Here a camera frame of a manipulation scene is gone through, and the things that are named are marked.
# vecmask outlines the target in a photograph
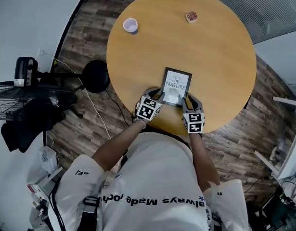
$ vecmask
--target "person's right arm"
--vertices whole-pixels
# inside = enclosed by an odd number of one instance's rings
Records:
[[[193,164],[195,167],[198,185],[202,192],[210,188],[208,181],[214,182],[219,185],[219,174],[205,149],[204,143],[198,133],[190,133]]]

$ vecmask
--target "bracelet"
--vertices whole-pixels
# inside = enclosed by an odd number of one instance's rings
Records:
[[[144,121],[143,119],[141,119],[141,118],[135,118],[135,119],[134,119],[134,122],[135,122],[135,121],[142,121],[143,124],[144,124],[143,129],[145,129],[145,128],[147,127],[147,124],[145,123],[145,121]]]

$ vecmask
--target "white wall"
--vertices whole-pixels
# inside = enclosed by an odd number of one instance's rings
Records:
[[[40,48],[55,54],[64,28],[80,0],[0,0],[0,81],[12,81],[16,59],[35,57],[49,71],[52,57],[38,58]],[[0,133],[0,227],[6,231],[30,228],[32,206],[27,181],[38,172],[39,135],[24,154],[9,152]]]
[[[287,84],[296,85],[296,31],[255,44],[255,50]]]

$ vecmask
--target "shirt sleeve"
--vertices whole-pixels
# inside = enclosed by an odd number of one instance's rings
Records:
[[[84,209],[83,200],[98,190],[104,170],[87,155],[80,155],[63,175],[55,200],[66,231],[76,231]],[[49,206],[48,215],[55,231],[60,230],[57,217]]]
[[[248,230],[248,216],[242,182],[230,180],[204,192],[206,204],[228,231]]]

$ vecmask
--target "person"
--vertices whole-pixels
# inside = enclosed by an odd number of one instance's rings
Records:
[[[178,137],[145,131],[148,122],[135,119],[92,157],[81,155],[72,163],[54,197],[65,230],[82,225],[83,201],[91,195],[100,205],[97,230],[207,231],[211,212],[224,230],[248,230],[241,181],[220,183],[201,135],[189,134],[190,149]],[[122,156],[116,178],[101,188],[104,173]],[[50,207],[51,224],[59,231],[56,216]]]

